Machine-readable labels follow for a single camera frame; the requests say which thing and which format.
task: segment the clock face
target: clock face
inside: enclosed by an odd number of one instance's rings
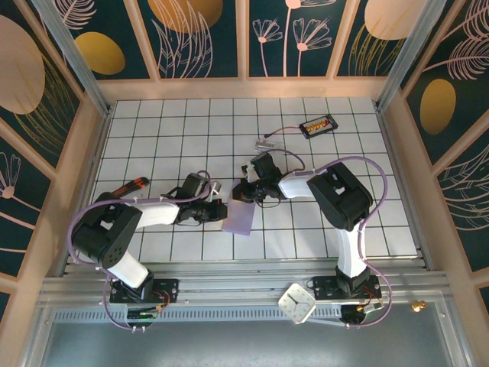
[[[278,306],[294,323],[303,323],[316,308],[316,300],[297,283],[279,299]]]

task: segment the grid mat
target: grid mat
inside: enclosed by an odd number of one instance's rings
[[[365,233],[368,257],[417,257],[387,149],[369,98],[180,99],[119,101],[105,143],[92,200],[137,177],[151,185],[134,196],[158,197],[182,184],[186,175],[206,169],[222,183],[227,201],[234,178],[257,153],[263,134],[332,114],[339,127],[306,140],[287,129],[268,140],[298,154],[306,169],[340,157],[371,158],[388,175],[389,193]],[[273,153],[281,171],[300,166],[296,158]],[[381,176],[364,162],[347,167],[379,200]],[[265,203],[272,206],[274,200]],[[256,207],[250,236],[221,232],[221,223],[151,226],[138,230],[129,252],[141,262],[245,259],[334,258],[335,229],[309,198],[274,208]]]

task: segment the battery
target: battery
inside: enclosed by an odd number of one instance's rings
[[[314,138],[326,132],[332,132],[337,128],[338,124],[331,115],[324,115],[299,125],[299,129],[306,139]]]

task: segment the analog clock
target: analog clock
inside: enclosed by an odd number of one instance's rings
[[[316,309],[316,300],[297,283],[279,299],[278,306],[294,323],[303,323]]]

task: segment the black bracket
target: black bracket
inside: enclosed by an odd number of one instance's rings
[[[167,294],[169,294],[170,303],[174,304],[176,302],[176,298],[178,297],[178,285],[178,279],[154,279],[151,294],[147,296],[147,299],[142,301],[134,300],[133,298],[129,297],[127,291],[123,287],[117,286],[115,282],[112,285],[109,300],[111,304],[137,304],[141,302],[144,302],[145,304],[161,304],[161,296],[163,296],[163,298],[166,300]]]
[[[382,298],[381,286],[375,275],[371,275],[368,281],[362,287],[359,287],[359,291],[350,297],[339,288],[338,278],[335,275],[313,278],[314,297],[316,300],[368,299],[370,298],[370,294],[364,290],[365,286],[375,297]]]

